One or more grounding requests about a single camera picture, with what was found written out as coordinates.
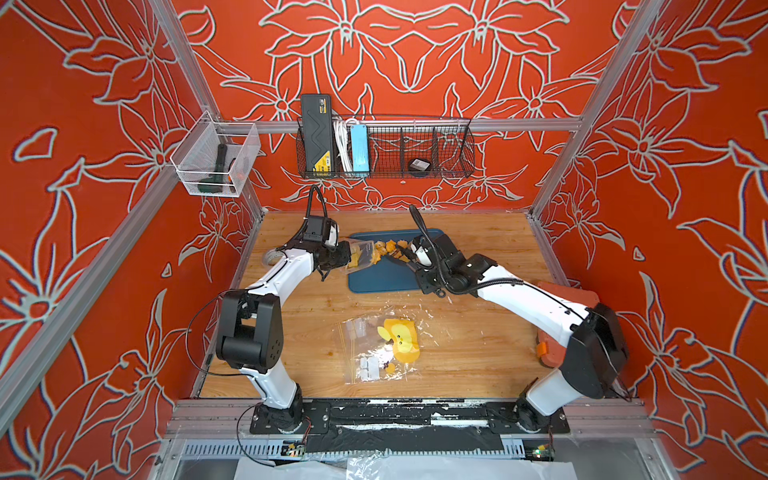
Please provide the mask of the black metal tongs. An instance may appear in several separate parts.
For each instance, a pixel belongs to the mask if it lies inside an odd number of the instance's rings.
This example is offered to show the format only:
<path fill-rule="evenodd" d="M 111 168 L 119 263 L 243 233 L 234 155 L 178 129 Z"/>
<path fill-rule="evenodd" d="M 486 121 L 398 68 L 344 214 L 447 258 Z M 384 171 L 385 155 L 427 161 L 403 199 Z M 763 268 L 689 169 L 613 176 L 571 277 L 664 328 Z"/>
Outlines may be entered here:
<path fill-rule="evenodd" d="M 398 249 L 391 254 L 386 252 L 386 258 L 395 262 L 396 264 L 402 264 L 408 267 L 411 271 L 416 272 L 423 268 L 416 253 L 414 251 L 401 251 Z"/>

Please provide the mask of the clear resealable bag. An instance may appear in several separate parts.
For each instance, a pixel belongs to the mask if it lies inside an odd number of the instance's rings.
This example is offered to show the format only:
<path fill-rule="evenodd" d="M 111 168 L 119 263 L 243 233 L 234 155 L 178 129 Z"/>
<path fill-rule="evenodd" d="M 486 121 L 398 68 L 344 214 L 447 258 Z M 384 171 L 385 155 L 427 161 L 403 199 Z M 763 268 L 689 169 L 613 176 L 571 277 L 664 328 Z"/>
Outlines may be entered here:
<path fill-rule="evenodd" d="M 384 247 L 379 247 L 373 240 L 360 240 L 347 238 L 349 244 L 350 258 L 342 271 L 345 274 L 356 273 L 376 265 L 386 253 Z"/>

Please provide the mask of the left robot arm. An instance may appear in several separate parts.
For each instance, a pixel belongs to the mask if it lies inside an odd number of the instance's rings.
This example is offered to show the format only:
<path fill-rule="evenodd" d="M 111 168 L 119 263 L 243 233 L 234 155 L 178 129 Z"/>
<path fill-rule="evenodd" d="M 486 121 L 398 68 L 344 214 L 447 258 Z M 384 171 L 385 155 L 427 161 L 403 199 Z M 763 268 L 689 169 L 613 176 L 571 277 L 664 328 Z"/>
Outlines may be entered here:
<path fill-rule="evenodd" d="M 278 261 L 254 284 L 221 296 L 215 354 L 249 379 L 261 396 L 255 409 L 281 432 L 304 422 L 300 385 L 285 369 L 282 307 L 311 274 L 322 278 L 351 260 L 350 243 L 342 240 L 319 187 L 313 186 L 301 226 L 276 250 Z"/>

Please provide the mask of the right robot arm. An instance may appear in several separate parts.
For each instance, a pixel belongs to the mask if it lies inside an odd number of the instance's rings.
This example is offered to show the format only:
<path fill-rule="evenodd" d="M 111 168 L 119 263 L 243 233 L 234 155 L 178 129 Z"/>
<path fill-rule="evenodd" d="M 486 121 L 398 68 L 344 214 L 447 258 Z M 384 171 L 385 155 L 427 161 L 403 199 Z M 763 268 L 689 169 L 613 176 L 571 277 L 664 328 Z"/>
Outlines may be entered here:
<path fill-rule="evenodd" d="M 549 293 L 514 275 L 495 260 L 465 257 L 446 235 L 433 237 L 414 205 L 409 213 L 420 231 L 407 256 L 419 288 L 440 297 L 472 295 L 501 306 L 544 331 L 565 348 L 561 364 L 533 381 L 517 398 L 512 419 L 535 433 L 561 407 L 580 397 L 603 399 L 629 357 L 616 313 L 598 303 L 587 306 Z"/>

